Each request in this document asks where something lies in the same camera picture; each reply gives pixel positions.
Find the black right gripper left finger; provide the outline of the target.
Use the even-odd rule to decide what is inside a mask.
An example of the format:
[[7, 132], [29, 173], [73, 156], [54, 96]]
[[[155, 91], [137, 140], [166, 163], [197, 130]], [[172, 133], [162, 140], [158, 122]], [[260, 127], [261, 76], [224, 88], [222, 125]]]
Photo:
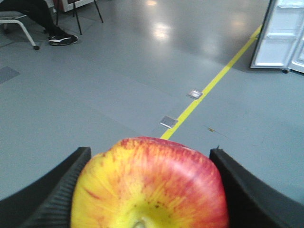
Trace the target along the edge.
[[2, 228], [68, 228], [76, 181], [91, 159], [79, 147], [58, 166], [17, 193], [1, 200]]

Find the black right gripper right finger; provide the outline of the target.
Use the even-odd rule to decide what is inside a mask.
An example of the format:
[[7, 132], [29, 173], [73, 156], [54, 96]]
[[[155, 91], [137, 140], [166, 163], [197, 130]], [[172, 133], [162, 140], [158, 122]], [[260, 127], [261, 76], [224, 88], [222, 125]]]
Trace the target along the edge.
[[209, 158], [222, 178], [231, 228], [302, 228], [304, 206], [273, 189], [222, 149]]

